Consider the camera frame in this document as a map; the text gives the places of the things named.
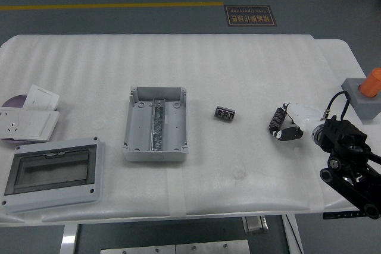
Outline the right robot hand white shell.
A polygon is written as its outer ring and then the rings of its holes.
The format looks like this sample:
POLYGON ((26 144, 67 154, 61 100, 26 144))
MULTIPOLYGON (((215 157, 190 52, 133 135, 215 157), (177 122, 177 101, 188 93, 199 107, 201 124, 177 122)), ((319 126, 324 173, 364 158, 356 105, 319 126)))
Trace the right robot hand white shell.
POLYGON ((269 133, 285 142, 310 136, 317 143, 324 126, 323 113, 314 106, 284 104, 278 107, 268 125, 269 133))

